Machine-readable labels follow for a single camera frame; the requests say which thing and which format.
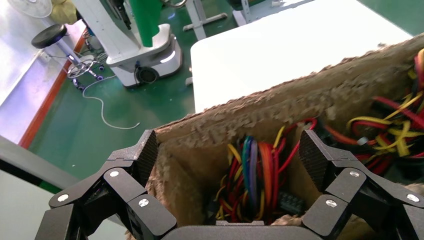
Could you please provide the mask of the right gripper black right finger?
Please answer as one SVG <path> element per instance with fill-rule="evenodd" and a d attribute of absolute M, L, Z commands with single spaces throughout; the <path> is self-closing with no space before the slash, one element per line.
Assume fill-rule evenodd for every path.
<path fill-rule="evenodd" d="M 301 133 L 300 159 L 321 196 L 302 224 L 334 240 L 350 216 L 363 219 L 387 240 L 424 237 L 424 198 L 368 170 L 351 152 L 326 145 L 312 130 Z"/>

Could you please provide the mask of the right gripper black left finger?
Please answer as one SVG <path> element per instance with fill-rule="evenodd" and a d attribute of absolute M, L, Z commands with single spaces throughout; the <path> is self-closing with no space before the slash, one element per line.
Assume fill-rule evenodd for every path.
<path fill-rule="evenodd" d="M 49 200 L 36 239 L 86 240 L 114 215 L 137 240 L 164 238 L 177 220 L 147 191 L 157 156 L 152 129 L 135 145 L 113 151 L 96 173 Z"/>

